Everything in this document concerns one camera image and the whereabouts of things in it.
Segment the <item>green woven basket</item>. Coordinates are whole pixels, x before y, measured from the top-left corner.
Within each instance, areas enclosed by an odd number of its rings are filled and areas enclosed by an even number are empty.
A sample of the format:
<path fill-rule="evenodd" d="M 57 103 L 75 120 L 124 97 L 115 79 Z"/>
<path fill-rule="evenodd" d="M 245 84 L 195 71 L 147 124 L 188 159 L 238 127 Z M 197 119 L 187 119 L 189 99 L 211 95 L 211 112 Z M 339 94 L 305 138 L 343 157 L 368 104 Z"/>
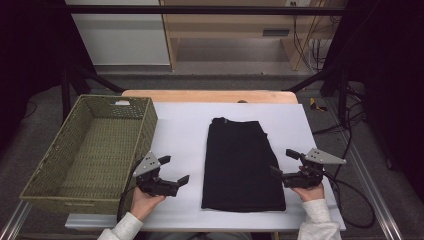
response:
<path fill-rule="evenodd" d="M 156 123 L 149 97 L 80 96 L 20 198 L 54 213 L 115 214 Z"/>

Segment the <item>black metal stand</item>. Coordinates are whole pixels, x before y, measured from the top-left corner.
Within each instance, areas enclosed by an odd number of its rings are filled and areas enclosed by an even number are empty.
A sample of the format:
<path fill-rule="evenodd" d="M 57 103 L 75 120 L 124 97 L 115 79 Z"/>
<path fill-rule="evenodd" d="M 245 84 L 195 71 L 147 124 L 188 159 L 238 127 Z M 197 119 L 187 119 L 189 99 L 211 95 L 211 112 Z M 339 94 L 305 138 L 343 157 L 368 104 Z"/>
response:
<path fill-rule="evenodd" d="M 289 92 L 297 93 L 300 90 L 304 89 L 305 87 L 311 85 L 312 83 L 315 83 L 318 80 L 323 80 L 324 83 L 320 89 L 320 94 L 323 97 L 330 97 L 332 96 L 335 91 L 338 91 L 338 112 L 337 112 L 337 119 L 342 124 L 344 128 L 347 128 L 348 126 L 348 120 L 347 120 L 347 85 L 348 85 L 348 79 L 347 79 L 347 72 L 342 67 L 335 67 L 330 66 L 311 77 L 307 78 L 306 80 L 288 88 Z"/>
<path fill-rule="evenodd" d="M 97 82 L 114 93 L 121 94 L 125 91 L 124 88 L 109 82 L 108 80 L 100 77 L 96 72 L 89 71 L 80 65 L 65 67 L 62 70 L 60 77 L 63 119 L 66 119 L 71 111 L 70 87 L 73 87 L 78 95 L 89 94 L 91 92 L 91 87 L 87 84 L 87 79 Z"/>

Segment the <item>black curtain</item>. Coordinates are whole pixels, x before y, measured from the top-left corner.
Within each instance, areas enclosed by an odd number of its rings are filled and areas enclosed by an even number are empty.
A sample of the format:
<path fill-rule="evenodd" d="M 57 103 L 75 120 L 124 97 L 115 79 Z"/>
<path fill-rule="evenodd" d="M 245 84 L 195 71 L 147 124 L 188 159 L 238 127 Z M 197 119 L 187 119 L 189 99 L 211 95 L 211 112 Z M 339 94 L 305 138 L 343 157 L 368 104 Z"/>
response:
<path fill-rule="evenodd" d="M 93 63 L 65 0 L 0 0 L 0 151 L 12 140 L 29 99 L 60 84 L 90 88 L 74 69 Z"/>
<path fill-rule="evenodd" d="M 327 64 L 348 50 L 348 79 L 383 149 L 424 202 L 424 0 L 347 0 Z"/>

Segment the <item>white cabinet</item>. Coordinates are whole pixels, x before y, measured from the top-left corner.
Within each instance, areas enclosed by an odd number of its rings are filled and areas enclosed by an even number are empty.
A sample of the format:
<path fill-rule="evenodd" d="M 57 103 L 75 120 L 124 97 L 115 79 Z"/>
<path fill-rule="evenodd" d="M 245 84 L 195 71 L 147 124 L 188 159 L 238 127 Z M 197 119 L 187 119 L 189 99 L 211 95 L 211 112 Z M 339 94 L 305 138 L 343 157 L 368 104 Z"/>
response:
<path fill-rule="evenodd" d="M 169 65 L 160 14 L 73 14 L 96 66 Z"/>

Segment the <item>yellow and black tape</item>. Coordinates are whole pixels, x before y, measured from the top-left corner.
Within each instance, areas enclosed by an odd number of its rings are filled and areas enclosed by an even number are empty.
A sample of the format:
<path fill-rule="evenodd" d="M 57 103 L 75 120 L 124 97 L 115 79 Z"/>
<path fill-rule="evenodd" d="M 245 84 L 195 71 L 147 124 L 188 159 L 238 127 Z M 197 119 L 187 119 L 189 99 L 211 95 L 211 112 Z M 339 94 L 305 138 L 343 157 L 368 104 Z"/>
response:
<path fill-rule="evenodd" d="M 310 109 L 311 110 L 317 110 L 317 111 L 322 111 L 322 112 L 328 111 L 328 109 L 326 107 L 318 106 L 314 98 L 310 98 L 309 101 L 310 101 Z"/>

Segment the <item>white table sheet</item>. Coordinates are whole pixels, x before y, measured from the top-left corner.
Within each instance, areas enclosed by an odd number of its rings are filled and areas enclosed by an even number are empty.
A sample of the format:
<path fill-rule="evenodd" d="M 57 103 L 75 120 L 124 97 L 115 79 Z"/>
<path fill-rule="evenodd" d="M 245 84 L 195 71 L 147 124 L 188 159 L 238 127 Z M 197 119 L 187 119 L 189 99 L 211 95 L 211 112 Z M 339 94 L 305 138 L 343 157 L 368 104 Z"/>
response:
<path fill-rule="evenodd" d="M 300 104 L 159 103 L 151 151 L 171 161 L 161 167 L 166 180 L 190 177 L 175 197 L 161 202 L 145 220 L 144 231 L 155 232 L 283 232 L 295 231 L 305 220 L 299 196 L 286 189 L 284 212 L 234 213 L 201 207 L 206 140 L 211 120 L 258 121 L 267 134 L 280 168 L 295 172 L 300 163 L 285 155 L 293 149 L 306 153 L 315 146 Z"/>

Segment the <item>black horizontal bar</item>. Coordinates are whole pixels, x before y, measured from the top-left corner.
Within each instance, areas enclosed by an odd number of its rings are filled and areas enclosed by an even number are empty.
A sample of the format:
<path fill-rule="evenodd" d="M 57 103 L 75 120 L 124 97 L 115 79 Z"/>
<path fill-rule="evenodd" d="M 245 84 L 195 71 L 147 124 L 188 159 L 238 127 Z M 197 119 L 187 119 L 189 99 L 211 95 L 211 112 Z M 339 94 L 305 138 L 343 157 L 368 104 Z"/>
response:
<path fill-rule="evenodd" d="M 343 8 L 258 6 L 124 6 L 67 5 L 75 14 L 198 14 L 198 15 L 301 15 L 342 16 Z"/>

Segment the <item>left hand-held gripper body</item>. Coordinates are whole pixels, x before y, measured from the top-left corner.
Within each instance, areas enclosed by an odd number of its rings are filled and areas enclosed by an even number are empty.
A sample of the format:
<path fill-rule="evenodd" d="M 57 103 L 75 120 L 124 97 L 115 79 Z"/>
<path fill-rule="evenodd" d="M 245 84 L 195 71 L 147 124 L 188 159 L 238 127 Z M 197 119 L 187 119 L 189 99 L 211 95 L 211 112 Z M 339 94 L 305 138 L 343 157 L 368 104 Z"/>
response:
<path fill-rule="evenodd" d="M 163 180 L 159 177 L 161 164 L 152 152 L 148 152 L 136 166 L 133 177 L 136 179 L 137 187 L 151 196 L 177 195 L 179 185 L 177 182 Z"/>

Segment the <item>black garment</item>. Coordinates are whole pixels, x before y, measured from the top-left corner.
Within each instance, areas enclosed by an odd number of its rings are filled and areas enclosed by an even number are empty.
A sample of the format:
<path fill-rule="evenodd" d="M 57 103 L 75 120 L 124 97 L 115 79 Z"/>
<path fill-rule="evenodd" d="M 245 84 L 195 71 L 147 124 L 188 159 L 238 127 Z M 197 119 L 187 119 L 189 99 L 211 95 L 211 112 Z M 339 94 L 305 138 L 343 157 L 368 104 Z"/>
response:
<path fill-rule="evenodd" d="M 257 121 L 215 118 L 209 125 L 201 207 L 227 212 L 284 211 L 278 165 Z"/>

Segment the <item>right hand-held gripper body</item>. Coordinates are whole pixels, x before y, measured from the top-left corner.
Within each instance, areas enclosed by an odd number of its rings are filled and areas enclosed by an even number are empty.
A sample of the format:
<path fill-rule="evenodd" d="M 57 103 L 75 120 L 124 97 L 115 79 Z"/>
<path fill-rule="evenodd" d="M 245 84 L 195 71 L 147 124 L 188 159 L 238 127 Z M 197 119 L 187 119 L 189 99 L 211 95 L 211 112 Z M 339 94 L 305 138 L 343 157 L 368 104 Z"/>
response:
<path fill-rule="evenodd" d="M 286 188 L 310 188 L 318 186 L 324 176 L 326 164 L 342 165 L 345 159 L 336 157 L 317 148 L 312 148 L 308 153 L 300 153 L 299 161 L 302 166 L 296 173 L 283 173 L 282 182 Z"/>

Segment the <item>person's right hand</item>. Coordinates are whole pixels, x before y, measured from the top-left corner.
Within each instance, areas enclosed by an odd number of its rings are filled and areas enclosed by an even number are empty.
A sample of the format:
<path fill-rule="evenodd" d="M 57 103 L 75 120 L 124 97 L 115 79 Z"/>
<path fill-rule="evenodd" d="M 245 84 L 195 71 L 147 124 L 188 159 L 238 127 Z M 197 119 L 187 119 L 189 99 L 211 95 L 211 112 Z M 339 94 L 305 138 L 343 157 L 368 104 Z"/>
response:
<path fill-rule="evenodd" d="M 310 187 L 307 189 L 293 188 L 293 191 L 299 195 L 303 202 L 325 198 L 324 186 L 322 183 L 320 183 L 318 186 Z"/>

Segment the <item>wooden table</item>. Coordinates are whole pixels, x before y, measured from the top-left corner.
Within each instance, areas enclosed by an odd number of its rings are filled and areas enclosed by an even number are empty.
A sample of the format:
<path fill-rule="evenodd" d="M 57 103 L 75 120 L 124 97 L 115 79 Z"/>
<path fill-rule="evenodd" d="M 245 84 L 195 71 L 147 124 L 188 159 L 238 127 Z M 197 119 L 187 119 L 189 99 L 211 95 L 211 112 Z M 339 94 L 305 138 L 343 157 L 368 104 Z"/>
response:
<path fill-rule="evenodd" d="M 292 92 L 269 90 L 126 90 L 122 95 L 150 97 L 154 102 L 298 103 Z"/>

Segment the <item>person's left hand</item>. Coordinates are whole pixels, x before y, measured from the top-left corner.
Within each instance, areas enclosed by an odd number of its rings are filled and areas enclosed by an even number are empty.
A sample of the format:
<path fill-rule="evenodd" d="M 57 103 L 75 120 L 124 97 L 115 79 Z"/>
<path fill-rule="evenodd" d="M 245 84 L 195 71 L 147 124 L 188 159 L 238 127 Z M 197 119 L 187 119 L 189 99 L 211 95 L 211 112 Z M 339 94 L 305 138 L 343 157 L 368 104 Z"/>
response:
<path fill-rule="evenodd" d="M 165 199 L 165 196 L 150 196 L 136 187 L 133 191 L 130 213 L 143 221 Z"/>

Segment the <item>wooden desk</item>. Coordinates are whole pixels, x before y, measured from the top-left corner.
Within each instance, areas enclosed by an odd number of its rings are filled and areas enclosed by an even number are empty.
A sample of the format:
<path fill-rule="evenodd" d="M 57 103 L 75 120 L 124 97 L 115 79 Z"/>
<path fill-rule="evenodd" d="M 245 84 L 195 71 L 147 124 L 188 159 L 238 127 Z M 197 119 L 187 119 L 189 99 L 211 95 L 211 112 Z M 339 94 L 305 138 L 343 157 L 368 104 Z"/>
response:
<path fill-rule="evenodd" d="M 158 0 L 162 6 L 258 6 L 344 8 L 348 0 Z M 177 59 L 179 41 L 185 38 L 274 38 L 281 41 L 291 68 L 305 65 L 314 39 L 331 39 L 339 16 L 198 15 L 164 14 L 168 52 Z"/>

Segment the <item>aluminium rail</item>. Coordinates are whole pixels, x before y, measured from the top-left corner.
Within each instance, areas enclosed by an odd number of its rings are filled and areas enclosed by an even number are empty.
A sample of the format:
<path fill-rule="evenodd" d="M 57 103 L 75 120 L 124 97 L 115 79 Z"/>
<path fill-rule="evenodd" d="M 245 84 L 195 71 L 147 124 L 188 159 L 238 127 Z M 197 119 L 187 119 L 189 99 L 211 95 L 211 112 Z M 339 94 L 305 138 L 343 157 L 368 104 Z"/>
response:
<path fill-rule="evenodd" d="M 0 231 L 0 240 L 16 240 L 17 236 L 27 219 L 32 205 L 26 201 L 20 201 L 6 225 Z"/>
<path fill-rule="evenodd" d="M 374 179 L 367 170 L 363 159 L 356 148 L 350 133 L 343 131 L 342 137 L 348 145 L 347 154 L 352 163 L 356 175 L 364 189 L 373 210 L 376 219 L 387 240 L 404 240 L 401 231 L 394 220 L 381 192 L 379 191 Z"/>

